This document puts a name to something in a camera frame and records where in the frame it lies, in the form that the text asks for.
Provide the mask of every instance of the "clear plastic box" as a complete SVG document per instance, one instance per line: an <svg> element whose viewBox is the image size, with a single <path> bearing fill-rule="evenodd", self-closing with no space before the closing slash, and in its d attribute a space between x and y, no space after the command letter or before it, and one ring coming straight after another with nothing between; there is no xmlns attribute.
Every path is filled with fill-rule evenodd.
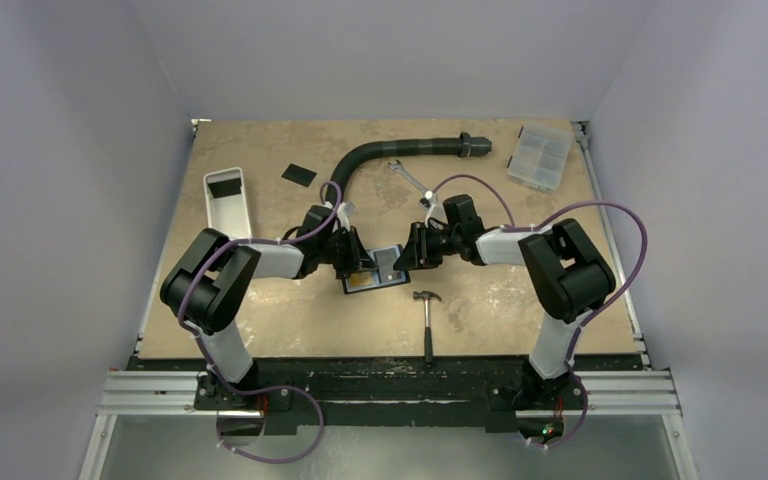
<svg viewBox="0 0 768 480"><path fill-rule="evenodd" d="M536 123L523 125L517 149L508 160L508 175L543 192L555 190L561 184L572 141L572 132Z"/></svg>

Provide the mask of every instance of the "black hose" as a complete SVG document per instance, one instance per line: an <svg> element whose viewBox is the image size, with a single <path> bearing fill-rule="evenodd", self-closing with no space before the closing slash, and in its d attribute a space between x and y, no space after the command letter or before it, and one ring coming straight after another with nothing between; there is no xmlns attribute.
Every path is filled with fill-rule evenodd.
<svg viewBox="0 0 768 480"><path fill-rule="evenodd" d="M340 160L331 181L340 185L343 200L352 174L364 162L384 157L413 157L417 155L457 155L459 157L483 157L493 149L493 143L486 137L472 137L462 132L457 138L427 138L411 140L388 140L364 143L355 147ZM337 191L328 187L325 199L332 204L337 200Z"/></svg>

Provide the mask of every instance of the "wooden table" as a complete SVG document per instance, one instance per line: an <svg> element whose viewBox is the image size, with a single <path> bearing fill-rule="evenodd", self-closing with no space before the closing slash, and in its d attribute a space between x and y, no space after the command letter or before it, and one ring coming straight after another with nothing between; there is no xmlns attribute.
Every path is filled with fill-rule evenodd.
<svg viewBox="0 0 768 480"><path fill-rule="evenodd" d="M319 185L337 162L357 145L376 140L456 137L461 131L486 136L493 151L482 158L408 157L405 168L425 185L455 173L471 173L494 185L508 201L518 224L538 223L559 208L593 198L580 150L567 158L561 186L553 193L514 183L505 165L526 121L340 120L201 123L184 178L178 206L161 259L160 280L198 232L207 226L202 177L239 166L251 209L254 235L276 238L298 225L318 203ZM570 129L565 120L539 120ZM281 178L289 163L317 172L305 188ZM440 198L459 193L473 197L486 226L507 223L503 209L483 186L456 180ZM348 187L357 206L351 222L366 248L404 244L410 223L424 218L419 192L387 167L387 159L359 168ZM572 215L610 259L605 232L595 208ZM525 267L476 267L457 257L429 271L411 272L411 283L345 295L330 265L302 281L260 279L250 286L237 315L243 340L256 357L422 355L423 306L414 290L443 297L432 304L434 350L438 355L524 354L534 347L543 318ZM587 329L580 353L629 353L635 347L624 302L616 302ZM189 333L180 329L155 293L144 331L141 358L198 357Z"/></svg>

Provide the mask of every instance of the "wrench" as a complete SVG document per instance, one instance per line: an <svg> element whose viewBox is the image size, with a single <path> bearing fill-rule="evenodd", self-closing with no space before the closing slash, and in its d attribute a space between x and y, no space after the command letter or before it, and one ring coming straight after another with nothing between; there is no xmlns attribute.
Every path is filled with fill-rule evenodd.
<svg viewBox="0 0 768 480"><path fill-rule="evenodd" d="M422 193L422 200L420 200L419 202L420 204L422 204L422 206L428 208L428 206L431 203L436 202L436 198L435 198L436 195L431 190L425 188L425 185L419 183L419 180L414 178L413 175L408 173L408 171L405 170L405 167L402 166L402 162L400 162L397 158L390 160L388 165L390 166L390 170L395 170L399 172L403 177L405 177L407 181L411 183L411 185L416 187L417 190L419 190Z"/></svg>

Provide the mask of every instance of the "hammer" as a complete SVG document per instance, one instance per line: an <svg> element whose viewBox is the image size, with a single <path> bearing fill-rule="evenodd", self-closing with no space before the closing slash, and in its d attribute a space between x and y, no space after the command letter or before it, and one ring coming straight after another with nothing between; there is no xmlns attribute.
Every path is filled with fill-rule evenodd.
<svg viewBox="0 0 768 480"><path fill-rule="evenodd" d="M439 302L442 302L443 299L440 298L440 295L428 290L413 292L414 300L419 300L420 298L425 303L425 363L431 365L431 362L434 360L434 349L431 346L431 308L429 303L431 303L432 298L436 298Z"/></svg>

